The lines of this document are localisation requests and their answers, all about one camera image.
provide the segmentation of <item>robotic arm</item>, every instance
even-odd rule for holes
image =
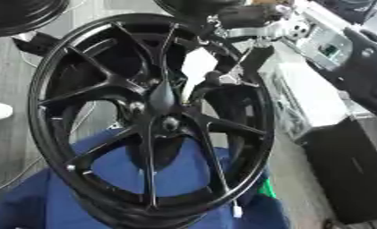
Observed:
[[[315,2],[235,7],[209,17],[208,23],[216,34],[253,39],[253,52],[274,41],[285,43],[333,86],[377,115],[377,35],[362,26]]]

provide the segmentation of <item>gray floor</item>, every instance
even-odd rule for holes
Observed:
[[[63,36],[72,28],[95,19],[130,12],[164,13],[151,0],[88,0],[75,11],[61,16],[43,31]],[[0,185],[11,180],[26,165],[39,157],[28,130],[26,97],[34,68],[21,61],[17,49],[8,38],[0,38],[0,102],[14,107],[12,118],[0,122]],[[81,138],[98,127],[111,123],[103,118],[110,109],[98,104],[90,119],[78,130]],[[41,162],[29,172],[31,175],[44,167]],[[321,221],[332,217],[329,204],[316,182],[301,148],[294,145],[278,130],[276,144],[270,160],[271,179],[293,228],[317,229]]]

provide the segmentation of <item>blue fabric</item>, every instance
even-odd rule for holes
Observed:
[[[74,150],[84,152],[114,133],[115,131],[105,131],[80,141],[74,145]],[[216,150],[219,158],[227,164],[228,151],[222,148]],[[93,170],[102,179],[118,187],[134,192],[143,191],[142,172],[131,163],[124,148],[106,154],[94,164]],[[208,182],[206,162],[200,154],[199,146],[192,140],[186,140],[172,165],[156,175],[159,196],[192,192],[204,187]],[[190,228],[288,229],[277,200],[253,193],[251,198],[244,207],[244,216],[241,219],[234,219],[231,207],[225,206],[213,210]],[[74,200],[72,191],[48,170],[33,176],[1,201],[0,229],[15,226],[28,229],[108,228],[89,216]]]

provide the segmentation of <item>wire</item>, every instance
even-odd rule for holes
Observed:
[[[73,127],[73,129],[71,130],[71,134],[75,133],[75,132],[81,127],[81,125],[82,125],[83,123],[85,123],[85,121],[88,119],[88,117],[89,117],[90,115],[92,115],[93,111],[94,111],[95,108],[96,108],[96,105],[97,105],[97,103],[96,103],[96,101],[94,101],[94,102],[92,103],[92,106],[90,107],[90,110],[86,113],[86,115],[83,116],[82,119],[80,120],[80,122],[77,123],[77,124]]]
[[[77,5],[75,5],[75,6],[72,6],[72,7],[68,8],[68,9],[64,10],[61,14],[63,15],[63,14],[69,13],[69,12],[71,12],[71,11],[74,11],[74,10],[80,8],[81,6],[85,5],[87,2],[88,2],[88,0],[82,0],[79,4],[77,4]],[[29,66],[31,66],[31,67],[34,67],[34,68],[37,68],[37,67],[38,67],[37,64],[34,64],[34,63],[30,62],[30,61],[26,58],[25,54],[24,54],[21,50],[20,50],[20,53],[21,53],[22,61],[23,61],[24,63],[26,63],[27,65],[29,65]]]
[[[369,225],[369,227],[371,227],[371,229],[376,229],[376,227],[374,226],[374,223],[372,221],[369,221],[368,225]]]
[[[21,177],[23,177],[34,165],[36,165],[41,159],[43,159],[42,156],[40,156],[39,158],[35,159],[35,161],[33,161],[32,163],[30,163],[30,165],[28,165],[20,174],[18,174],[17,176],[15,176],[10,182],[0,186],[0,190],[3,190],[5,188],[7,188],[8,186],[12,185],[13,183],[15,183],[16,181],[18,181]]]
[[[82,0],[79,4],[77,4],[77,5],[73,6],[73,7],[70,7],[68,9],[66,9],[65,11],[63,11],[62,14],[66,14],[68,12],[76,10],[76,9],[80,8],[81,6],[85,5],[87,2],[88,2],[88,0]]]
[[[29,60],[27,60],[27,58],[26,58],[26,56],[25,56],[25,53],[22,52],[21,50],[20,50],[20,54],[21,54],[22,61],[23,61],[24,63],[26,63],[27,65],[29,65],[29,66],[31,66],[31,67],[34,67],[34,68],[37,68],[37,67],[38,67],[36,64],[33,64],[32,62],[30,62]]]
[[[90,108],[90,110],[86,113],[85,116],[82,117],[82,119],[73,127],[73,129],[71,130],[71,134],[75,133],[76,131],[78,131],[78,129],[81,127],[81,125],[83,123],[85,123],[85,121],[88,119],[88,117],[93,113],[93,111],[95,110],[96,108],[96,105],[97,105],[97,102],[94,101],[92,103],[92,106]],[[24,170],[22,170],[22,172],[20,172],[17,176],[15,176],[14,178],[12,178],[12,180],[10,182],[7,182],[5,184],[3,184],[2,186],[0,186],[0,190],[3,190],[7,187],[9,187],[10,185],[12,185],[13,183],[17,182],[20,178],[22,178],[33,166],[35,166],[39,161],[41,161],[43,159],[42,156],[38,157],[37,159],[35,159],[32,163],[30,163]]]

